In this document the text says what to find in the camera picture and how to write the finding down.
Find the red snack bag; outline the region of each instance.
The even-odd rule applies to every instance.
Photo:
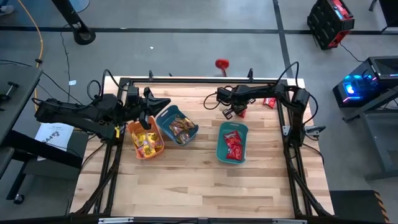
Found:
[[[264,98],[264,101],[262,102],[263,105],[268,105],[271,109],[274,109],[275,107],[275,98]]]
[[[224,140],[228,147],[231,147],[233,144],[242,142],[242,139],[239,136],[238,131],[232,131],[228,134],[224,134]]]
[[[233,144],[228,148],[228,153],[226,155],[226,158],[241,161],[242,151],[243,151],[243,146],[241,144]]]

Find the concrete floor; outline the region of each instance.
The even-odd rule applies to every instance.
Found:
[[[31,21],[10,0],[16,12],[0,17],[0,26],[31,26]],[[306,18],[314,0],[279,0],[284,29],[307,30]],[[352,10],[356,30],[381,30],[378,18],[368,11],[371,0],[345,0]],[[66,22],[49,0],[25,1],[40,27],[63,27]],[[90,27],[106,28],[203,28],[203,29],[278,29],[272,0],[96,0],[80,13]],[[284,57],[280,35],[275,34],[176,34],[176,33],[97,33],[90,45],[74,43],[69,32],[63,33],[69,52],[70,74],[77,84],[71,94],[89,102],[86,84],[100,79],[108,68],[114,75],[209,76],[219,74],[214,61],[228,58],[228,75],[245,77],[249,68],[255,77],[278,77]],[[67,63],[59,32],[43,32],[43,70],[61,86],[67,87]],[[286,35],[291,62],[300,62],[300,78],[317,98],[320,110],[315,123],[325,125],[320,149],[325,157],[325,171],[330,190],[377,190],[386,205],[391,222],[398,223],[398,178],[366,182],[364,175],[377,172],[374,149],[366,136],[360,136],[359,122],[345,124],[331,89],[359,63],[343,48],[322,51],[311,35]],[[398,35],[349,35],[343,44],[360,60],[368,56],[397,55]],[[34,64],[40,50],[36,32],[0,31],[0,59]],[[66,100],[47,78],[40,84],[54,97]],[[39,98],[48,95],[38,88]],[[39,124],[28,103],[15,129],[34,136]],[[21,165],[13,162],[0,180],[0,198],[6,193]],[[0,200],[0,219],[62,215],[73,195],[76,180],[29,176],[21,192],[25,202],[14,206]]]

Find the blue basket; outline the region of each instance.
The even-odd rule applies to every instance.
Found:
[[[232,131],[238,131],[239,136],[242,139],[242,160],[237,161],[234,159],[227,159],[226,155],[228,153],[228,146],[225,143],[224,140],[224,134],[228,134]],[[240,123],[234,123],[234,122],[224,122],[220,126],[220,131],[218,133],[218,142],[217,142],[217,149],[216,149],[216,155],[217,159],[219,159],[221,162],[227,162],[230,164],[242,164],[246,160],[246,137],[248,135],[248,127],[244,124]]]
[[[186,116],[178,109],[178,106],[176,106],[176,105],[169,106],[163,113],[158,115],[158,117],[156,119],[156,124],[176,144],[178,144],[179,146],[184,146],[184,145],[188,144],[197,135],[199,126],[196,124],[194,128],[189,129],[188,132],[189,132],[189,136],[191,136],[191,138],[185,144],[180,144],[177,142],[172,130],[170,130],[170,128],[169,128],[169,125],[175,120],[175,117],[177,115],[179,115],[180,118],[183,118],[183,119],[186,118]]]

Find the paper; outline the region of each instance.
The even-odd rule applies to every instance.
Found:
[[[62,123],[42,123],[37,131],[35,139],[41,142],[46,142],[51,146],[57,147],[62,151],[66,151],[70,136],[73,132],[73,126]],[[38,156],[38,161],[44,160],[43,157]]]

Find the wooden table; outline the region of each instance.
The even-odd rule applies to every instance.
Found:
[[[232,119],[249,128],[247,158],[241,165],[225,164],[215,154],[219,126],[226,121],[221,113],[225,107],[220,105],[215,110],[203,107],[205,97],[224,84],[136,83],[136,86],[141,94],[148,86],[155,97],[171,98],[170,105],[178,105],[199,125],[199,131],[194,141],[184,147],[163,135],[164,153],[144,161],[136,159],[131,137],[126,133],[112,216],[294,217],[276,108],[272,110],[263,106],[262,100],[257,100],[249,105],[244,119],[236,116]],[[105,93],[116,92],[116,86],[107,77]],[[206,105],[216,105],[215,97],[210,97]],[[304,119],[309,117],[308,107]],[[316,142],[309,139],[305,142],[318,148]],[[91,140],[85,157],[98,146],[98,139]],[[97,187],[104,152],[105,149],[93,156],[83,168],[71,212],[78,210]],[[301,147],[301,152],[308,188],[324,208],[333,213],[320,156],[307,147]],[[105,189],[103,207],[107,193]],[[304,211],[301,190],[298,195],[300,208]]]

